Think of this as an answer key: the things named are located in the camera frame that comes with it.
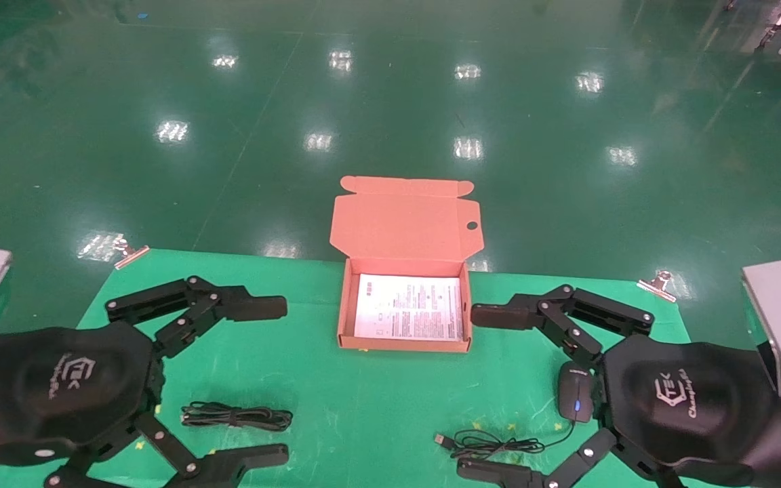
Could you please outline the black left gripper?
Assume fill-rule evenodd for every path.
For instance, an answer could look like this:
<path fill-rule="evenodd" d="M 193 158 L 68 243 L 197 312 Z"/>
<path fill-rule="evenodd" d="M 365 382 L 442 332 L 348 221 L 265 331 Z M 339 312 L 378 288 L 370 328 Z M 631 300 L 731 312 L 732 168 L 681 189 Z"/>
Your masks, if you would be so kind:
<path fill-rule="evenodd" d="M 249 470 L 287 463 L 280 443 L 197 458 L 150 413 L 165 382 L 159 357 L 176 357 L 220 321 L 281 319 L 285 297 L 189 276 L 111 299 L 105 309 L 112 324 L 101 328 L 0 333 L 0 466 L 69 458 L 44 487 L 121 487 L 90 478 L 89 469 L 138 433 L 176 470 L 165 487 L 238 487 Z M 132 327 L 174 312 L 154 345 Z"/>

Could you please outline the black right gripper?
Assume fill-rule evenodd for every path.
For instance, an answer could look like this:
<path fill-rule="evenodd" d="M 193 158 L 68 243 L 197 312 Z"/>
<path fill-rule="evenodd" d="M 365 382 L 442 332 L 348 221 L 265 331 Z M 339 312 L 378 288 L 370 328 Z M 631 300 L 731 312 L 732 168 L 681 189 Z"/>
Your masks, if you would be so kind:
<path fill-rule="evenodd" d="M 676 474 L 751 485 L 747 457 L 781 407 L 756 352 L 635 335 L 604 353 L 599 377 L 599 424 L 633 472 L 659 483 Z"/>

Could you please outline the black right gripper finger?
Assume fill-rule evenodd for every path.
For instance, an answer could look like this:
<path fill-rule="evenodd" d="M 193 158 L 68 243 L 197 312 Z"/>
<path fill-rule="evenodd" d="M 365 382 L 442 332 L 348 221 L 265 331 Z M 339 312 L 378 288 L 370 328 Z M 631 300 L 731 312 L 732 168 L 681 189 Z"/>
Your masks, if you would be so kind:
<path fill-rule="evenodd" d="M 642 479 L 659 487 L 682 487 L 675 466 L 687 454 L 688 435 L 676 429 L 658 428 L 657 432 L 638 439 L 599 429 L 549 474 L 514 464 L 464 458 L 458 461 L 458 475 L 499 487 L 574 487 L 608 454 L 617 453 Z"/>
<path fill-rule="evenodd" d="M 602 345 L 579 322 L 627 338 L 648 336 L 654 315 L 564 284 L 541 296 L 516 293 L 507 304 L 474 304 L 470 320 L 483 328 L 538 330 L 580 367 L 598 367 Z"/>

